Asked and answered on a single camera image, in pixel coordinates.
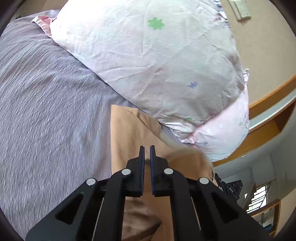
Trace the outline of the staircase railing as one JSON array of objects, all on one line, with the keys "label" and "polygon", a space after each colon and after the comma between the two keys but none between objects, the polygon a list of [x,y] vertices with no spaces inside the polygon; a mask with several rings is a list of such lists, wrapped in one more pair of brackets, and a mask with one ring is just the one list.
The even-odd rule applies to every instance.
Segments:
[{"label": "staircase railing", "polygon": [[251,194],[250,200],[244,208],[247,213],[257,211],[268,204],[268,191],[274,181],[275,179],[260,186],[255,186],[254,192]]}]

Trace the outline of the wooden display bookshelf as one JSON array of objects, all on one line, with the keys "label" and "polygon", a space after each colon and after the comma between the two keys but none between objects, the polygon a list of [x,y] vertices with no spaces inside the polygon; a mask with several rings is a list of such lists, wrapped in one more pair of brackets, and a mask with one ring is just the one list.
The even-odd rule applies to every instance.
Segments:
[{"label": "wooden display bookshelf", "polygon": [[280,219],[280,199],[274,199],[274,201],[267,205],[256,209],[249,213],[265,230],[269,233],[271,238],[275,237],[278,223]]}]

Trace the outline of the pink floral pillow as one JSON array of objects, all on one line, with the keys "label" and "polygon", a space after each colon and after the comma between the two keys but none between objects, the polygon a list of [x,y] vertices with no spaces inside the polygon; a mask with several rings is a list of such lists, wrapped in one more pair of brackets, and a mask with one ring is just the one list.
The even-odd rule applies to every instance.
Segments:
[{"label": "pink floral pillow", "polygon": [[244,90],[229,107],[221,111],[181,142],[202,151],[211,162],[228,158],[249,132],[248,89],[249,69],[243,70]]}]

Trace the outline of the wooden headboard shelf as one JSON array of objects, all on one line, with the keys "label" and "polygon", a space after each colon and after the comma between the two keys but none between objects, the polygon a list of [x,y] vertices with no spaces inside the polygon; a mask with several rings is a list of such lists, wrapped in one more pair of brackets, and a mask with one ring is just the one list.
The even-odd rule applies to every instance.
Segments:
[{"label": "wooden headboard shelf", "polygon": [[295,76],[249,107],[249,133],[239,148],[214,167],[226,164],[258,149],[279,135],[295,110]]}]

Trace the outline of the lavender bed sheet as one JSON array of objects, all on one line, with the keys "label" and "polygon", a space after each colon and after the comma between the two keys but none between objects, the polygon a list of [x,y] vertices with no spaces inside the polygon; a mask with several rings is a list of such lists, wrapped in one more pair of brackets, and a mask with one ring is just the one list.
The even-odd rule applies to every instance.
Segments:
[{"label": "lavender bed sheet", "polygon": [[111,106],[131,106],[33,18],[1,35],[1,209],[21,238],[88,178],[111,176]]}]

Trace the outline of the white floral pillow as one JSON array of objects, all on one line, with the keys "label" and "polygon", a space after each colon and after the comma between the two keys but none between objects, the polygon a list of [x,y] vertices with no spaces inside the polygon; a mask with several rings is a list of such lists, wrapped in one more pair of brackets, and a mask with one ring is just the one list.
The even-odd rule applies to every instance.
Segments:
[{"label": "white floral pillow", "polygon": [[180,140],[245,88],[220,1],[68,1],[33,22]]}]

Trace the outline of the white wall socket switch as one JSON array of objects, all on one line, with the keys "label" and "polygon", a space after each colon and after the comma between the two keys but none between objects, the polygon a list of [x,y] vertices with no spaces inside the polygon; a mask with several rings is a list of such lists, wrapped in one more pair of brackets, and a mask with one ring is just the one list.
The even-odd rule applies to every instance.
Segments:
[{"label": "white wall socket switch", "polygon": [[251,18],[250,12],[244,0],[230,0],[228,2],[234,12],[234,15],[236,16],[236,20],[244,21]]}]

